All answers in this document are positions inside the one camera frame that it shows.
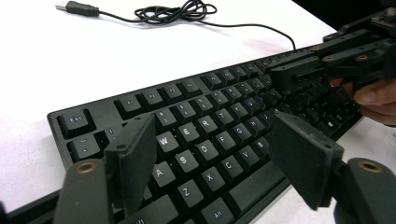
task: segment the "cable connector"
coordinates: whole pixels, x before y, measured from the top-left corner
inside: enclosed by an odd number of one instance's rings
[[[61,4],[55,5],[55,7],[59,10],[81,16],[99,17],[99,7],[84,5],[75,1],[62,1]]]

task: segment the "usb cable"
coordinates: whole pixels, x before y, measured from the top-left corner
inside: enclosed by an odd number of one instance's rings
[[[217,26],[223,28],[233,27],[244,27],[244,26],[256,26],[265,29],[272,30],[280,35],[285,36],[292,44],[293,50],[296,50],[293,39],[278,31],[277,29],[257,23],[246,23],[236,25],[222,25],[212,22],[204,21],[207,15],[215,14],[218,10],[211,4],[205,4],[201,0],[188,0],[182,7],[145,7],[140,8],[134,12],[138,19],[128,20],[123,17],[119,17],[108,12],[99,10],[99,7],[93,7],[90,5],[81,4],[75,1],[63,1],[61,4],[56,5],[56,8],[68,13],[78,14],[86,17],[99,17],[100,14],[106,15],[121,21],[126,22],[145,22],[153,25],[165,25],[177,20],[183,21],[195,21],[205,25]]]

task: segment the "white surface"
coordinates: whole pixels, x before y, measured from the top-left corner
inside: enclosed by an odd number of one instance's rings
[[[6,1],[0,13],[0,201],[13,211],[59,189],[64,167],[47,122],[49,112],[291,49],[288,39],[262,28],[214,28],[178,22],[153,28],[55,9],[54,1]],[[85,0],[134,18],[140,7],[178,7],[174,1]],[[218,0],[207,18],[255,22],[317,44],[334,30],[288,0]],[[395,171],[393,130],[364,119],[340,140],[346,158],[362,155]],[[333,223],[332,209],[310,211],[293,189],[258,223]]]

